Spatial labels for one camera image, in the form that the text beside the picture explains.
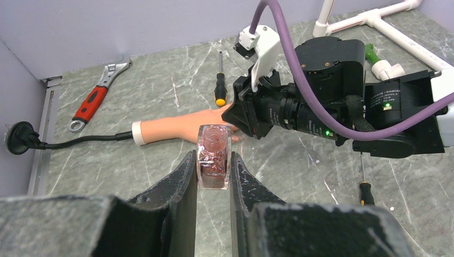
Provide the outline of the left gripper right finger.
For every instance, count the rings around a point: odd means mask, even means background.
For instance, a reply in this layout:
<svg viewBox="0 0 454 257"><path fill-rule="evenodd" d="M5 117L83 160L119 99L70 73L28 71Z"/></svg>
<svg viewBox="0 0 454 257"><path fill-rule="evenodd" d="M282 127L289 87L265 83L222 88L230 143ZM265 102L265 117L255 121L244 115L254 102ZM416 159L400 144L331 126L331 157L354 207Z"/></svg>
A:
<svg viewBox="0 0 454 257"><path fill-rule="evenodd" d="M402 226L377 206L287 203L232 153L233 256L414 256Z"/></svg>

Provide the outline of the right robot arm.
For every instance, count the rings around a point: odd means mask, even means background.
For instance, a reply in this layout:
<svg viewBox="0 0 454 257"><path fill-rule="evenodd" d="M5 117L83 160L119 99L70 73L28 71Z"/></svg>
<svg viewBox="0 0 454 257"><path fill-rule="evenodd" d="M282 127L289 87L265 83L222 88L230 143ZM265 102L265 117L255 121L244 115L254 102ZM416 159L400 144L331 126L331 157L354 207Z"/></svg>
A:
<svg viewBox="0 0 454 257"><path fill-rule="evenodd" d="M424 70L385 81L367 83L364 62L369 48L360 40L332 36L308 40L295 48L311 89L337 122L358 132L389 128L430 106L447 93L453 69L440 74ZM272 127L333 140L337 146L346 137L323 124L301 95L297 85L282 85L279 73L259 79L252 90L252 77L233 84L233 105L222 115L250 137L265 137ZM444 107L407 130L390 137L355 140L356 152L373 157L405 158L443 153L453 146L453 107Z"/></svg>

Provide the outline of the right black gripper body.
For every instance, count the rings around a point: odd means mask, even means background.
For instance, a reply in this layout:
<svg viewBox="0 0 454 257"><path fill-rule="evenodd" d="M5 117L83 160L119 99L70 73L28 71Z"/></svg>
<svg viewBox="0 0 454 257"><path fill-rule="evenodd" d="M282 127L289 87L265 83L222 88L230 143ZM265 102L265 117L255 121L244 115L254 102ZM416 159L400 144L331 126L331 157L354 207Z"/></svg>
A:
<svg viewBox="0 0 454 257"><path fill-rule="evenodd" d="M341 136L324 125L303 101L298 87L282 85L279 72L259 79L258 90L252 90L252 69L233 83L234 100L222 113L222 119L240 129L249 137L261 139L274 126L299 131L326 139Z"/></svg>

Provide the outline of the red glitter nail polish bottle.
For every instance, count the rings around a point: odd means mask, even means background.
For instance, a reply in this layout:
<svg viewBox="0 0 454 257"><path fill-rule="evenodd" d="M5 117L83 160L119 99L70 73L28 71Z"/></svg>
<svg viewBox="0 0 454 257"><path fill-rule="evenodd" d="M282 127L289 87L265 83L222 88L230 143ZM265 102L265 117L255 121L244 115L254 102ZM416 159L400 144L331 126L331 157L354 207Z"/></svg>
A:
<svg viewBox="0 0 454 257"><path fill-rule="evenodd" d="M196 172L202 190L227 190L231 172L231 127L202 125L196 144Z"/></svg>

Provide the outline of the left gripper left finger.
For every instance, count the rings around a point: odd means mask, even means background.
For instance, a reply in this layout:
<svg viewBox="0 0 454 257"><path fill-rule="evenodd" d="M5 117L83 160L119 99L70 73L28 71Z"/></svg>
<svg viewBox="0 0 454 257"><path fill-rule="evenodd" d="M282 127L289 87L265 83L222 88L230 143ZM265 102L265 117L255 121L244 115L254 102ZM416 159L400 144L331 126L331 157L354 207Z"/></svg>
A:
<svg viewBox="0 0 454 257"><path fill-rule="evenodd" d="M193 256L196 153L149 189L1 199L1 256Z"/></svg>

